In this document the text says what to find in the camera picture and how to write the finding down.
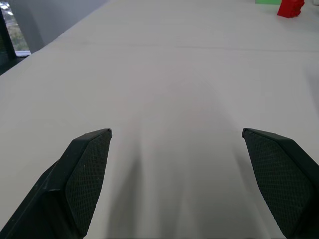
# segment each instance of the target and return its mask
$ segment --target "white table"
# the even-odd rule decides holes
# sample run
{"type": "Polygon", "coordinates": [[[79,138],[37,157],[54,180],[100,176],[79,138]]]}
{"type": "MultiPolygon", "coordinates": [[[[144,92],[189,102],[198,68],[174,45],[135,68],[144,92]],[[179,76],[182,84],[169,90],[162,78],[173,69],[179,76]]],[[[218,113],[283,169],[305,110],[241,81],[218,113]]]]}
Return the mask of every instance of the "white table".
{"type": "Polygon", "coordinates": [[[0,77],[0,225],[68,143],[113,130],[87,238],[280,238],[241,130],[319,162],[319,8],[118,0],[0,77]]]}

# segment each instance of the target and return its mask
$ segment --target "gray wall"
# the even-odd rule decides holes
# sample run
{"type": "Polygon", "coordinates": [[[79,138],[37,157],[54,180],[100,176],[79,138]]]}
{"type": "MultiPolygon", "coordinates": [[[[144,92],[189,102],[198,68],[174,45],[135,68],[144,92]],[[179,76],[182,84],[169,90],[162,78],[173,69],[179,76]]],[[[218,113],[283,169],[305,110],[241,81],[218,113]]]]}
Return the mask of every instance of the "gray wall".
{"type": "Polygon", "coordinates": [[[9,0],[9,3],[31,52],[35,52],[106,1],[9,0]]]}

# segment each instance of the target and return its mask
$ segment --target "red block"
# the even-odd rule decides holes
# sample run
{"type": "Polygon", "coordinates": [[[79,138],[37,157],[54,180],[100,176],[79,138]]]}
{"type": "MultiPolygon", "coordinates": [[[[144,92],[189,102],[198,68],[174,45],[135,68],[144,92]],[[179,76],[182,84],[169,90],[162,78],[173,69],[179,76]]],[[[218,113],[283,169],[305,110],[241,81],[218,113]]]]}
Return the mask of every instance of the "red block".
{"type": "Polygon", "coordinates": [[[304,0],[282,0],[277,15],[288,18],[298,16],[304,4],[304,0]]]}

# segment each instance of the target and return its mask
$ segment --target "table surface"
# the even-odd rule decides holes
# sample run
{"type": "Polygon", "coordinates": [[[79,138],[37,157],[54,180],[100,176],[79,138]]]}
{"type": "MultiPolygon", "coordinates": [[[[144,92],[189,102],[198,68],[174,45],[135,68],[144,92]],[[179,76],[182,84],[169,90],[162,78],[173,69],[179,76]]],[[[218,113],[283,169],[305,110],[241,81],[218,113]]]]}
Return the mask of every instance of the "table surface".
{"type": "Polygon", "coordinates": [[[111,128],[86,238],[283,238],[241,131],[319,162],[319,8],[110,1],[0,77],[0,227],[69,142],[111,128]]]}

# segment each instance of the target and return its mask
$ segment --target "green object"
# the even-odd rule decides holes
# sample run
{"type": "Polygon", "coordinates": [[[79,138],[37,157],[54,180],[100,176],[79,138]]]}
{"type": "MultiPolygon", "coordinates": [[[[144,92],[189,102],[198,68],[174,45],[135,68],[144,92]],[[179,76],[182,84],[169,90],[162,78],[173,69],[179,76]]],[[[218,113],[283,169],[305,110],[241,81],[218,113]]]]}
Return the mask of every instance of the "green object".
{"type": "Polygon", "coordinates": [[[281,4],[281,0],[256,0],[256,4],[280,5],[281,4]]]}

